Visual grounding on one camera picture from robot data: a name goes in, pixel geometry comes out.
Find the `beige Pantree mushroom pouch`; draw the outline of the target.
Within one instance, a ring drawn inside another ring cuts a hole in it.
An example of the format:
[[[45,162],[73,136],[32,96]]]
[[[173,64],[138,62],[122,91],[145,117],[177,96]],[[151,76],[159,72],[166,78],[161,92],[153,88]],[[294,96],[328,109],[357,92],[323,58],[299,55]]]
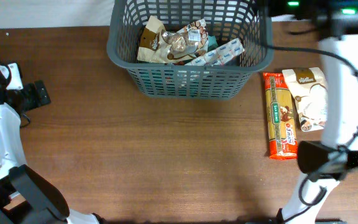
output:
[[[208,51],[206,21],[194,21],[176,32],[167,31],[162,21],[149,17],[139,43],[138,61],[183,63]]]

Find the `teal tissue packet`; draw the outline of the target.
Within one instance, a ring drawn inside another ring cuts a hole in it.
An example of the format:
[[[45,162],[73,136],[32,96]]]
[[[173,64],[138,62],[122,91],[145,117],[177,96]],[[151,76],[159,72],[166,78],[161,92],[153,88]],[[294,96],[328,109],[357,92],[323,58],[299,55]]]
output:
[[[208,52],[218,48],[218,43],[215,36],[208,36]]]

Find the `multicolour tissue pack strip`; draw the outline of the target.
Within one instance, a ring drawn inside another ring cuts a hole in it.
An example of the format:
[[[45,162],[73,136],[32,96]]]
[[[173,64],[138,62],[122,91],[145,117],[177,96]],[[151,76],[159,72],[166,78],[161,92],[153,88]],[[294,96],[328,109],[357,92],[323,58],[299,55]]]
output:
[[[239,38],[229,41],[218,48],[205,53],[203,56],[193,59],[186,65],[204,66],[204,65],[225,65],[232,59],[244,53],[245,49]]]

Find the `San Remo spaghetti packet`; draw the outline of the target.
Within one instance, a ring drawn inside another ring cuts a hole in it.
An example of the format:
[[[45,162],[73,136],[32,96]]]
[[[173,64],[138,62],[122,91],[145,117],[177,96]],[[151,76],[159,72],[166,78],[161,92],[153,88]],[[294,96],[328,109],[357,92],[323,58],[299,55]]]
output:
[[[268,143],[271,159],[296,159],[298,141],[291,93],[281,73],[264,73]]]

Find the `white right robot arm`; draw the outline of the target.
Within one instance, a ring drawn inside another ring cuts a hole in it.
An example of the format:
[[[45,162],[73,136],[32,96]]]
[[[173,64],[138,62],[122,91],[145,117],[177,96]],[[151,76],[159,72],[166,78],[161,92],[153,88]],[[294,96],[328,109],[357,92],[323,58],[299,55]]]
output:
[[[358,0],[259,1],[269,17],[292,14],[318,32],[328,83],[328,117],[320,141],[298,146],[300,178],[275,223],[314,223],[324,201],[358,169]]]

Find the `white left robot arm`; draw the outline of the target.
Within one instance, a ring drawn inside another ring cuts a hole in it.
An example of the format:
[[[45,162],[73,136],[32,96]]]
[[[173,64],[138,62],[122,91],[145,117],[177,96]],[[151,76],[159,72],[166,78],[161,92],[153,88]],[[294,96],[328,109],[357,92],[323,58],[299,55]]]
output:
[[[25,85],[17,63],[0,62],[0,223],[105,223],[95,213],[70,209],[62,193],[27,164],[22,120],[50,102],[43,81]]]

